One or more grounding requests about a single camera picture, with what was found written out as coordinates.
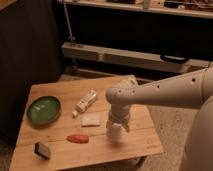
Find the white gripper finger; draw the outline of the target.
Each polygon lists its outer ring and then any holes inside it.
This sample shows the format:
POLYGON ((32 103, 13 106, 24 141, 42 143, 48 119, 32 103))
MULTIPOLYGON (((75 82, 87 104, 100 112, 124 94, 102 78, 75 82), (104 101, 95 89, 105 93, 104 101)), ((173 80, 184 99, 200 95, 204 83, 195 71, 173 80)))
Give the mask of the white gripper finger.
POLYGON ((129 127, 128 124, 124 124, 124 125, 123 125, 123 128, 125 129, 125 131, 126 131, 127 133, 130 132, 130 127, 129 127))
POLYGON ((113 123, 111 121, 107 121, 106 123, 106 129, 110 130, 112 128, 113 123))

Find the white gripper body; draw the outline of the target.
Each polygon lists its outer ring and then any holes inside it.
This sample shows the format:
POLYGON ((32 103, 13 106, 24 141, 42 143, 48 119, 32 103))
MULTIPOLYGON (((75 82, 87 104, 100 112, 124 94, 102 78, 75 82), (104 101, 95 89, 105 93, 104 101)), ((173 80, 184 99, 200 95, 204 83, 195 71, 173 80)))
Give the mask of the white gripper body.
POLYGON ((120 124, 127 127, 130 120, 130 107, 126 105, 112 105, 108 114, 107 124, 120 124))

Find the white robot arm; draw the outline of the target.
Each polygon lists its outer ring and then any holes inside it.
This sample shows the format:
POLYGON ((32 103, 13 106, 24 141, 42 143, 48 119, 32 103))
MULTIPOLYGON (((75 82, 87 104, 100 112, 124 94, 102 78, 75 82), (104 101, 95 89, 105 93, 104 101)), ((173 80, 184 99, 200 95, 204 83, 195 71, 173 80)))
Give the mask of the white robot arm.
POLYGON ((110 87, 106 99, 108 130, 119 124, 129 131, 133 104, 198 109, 179 171, 213 171, 213 67, 142 85, 130 76, 110 87))

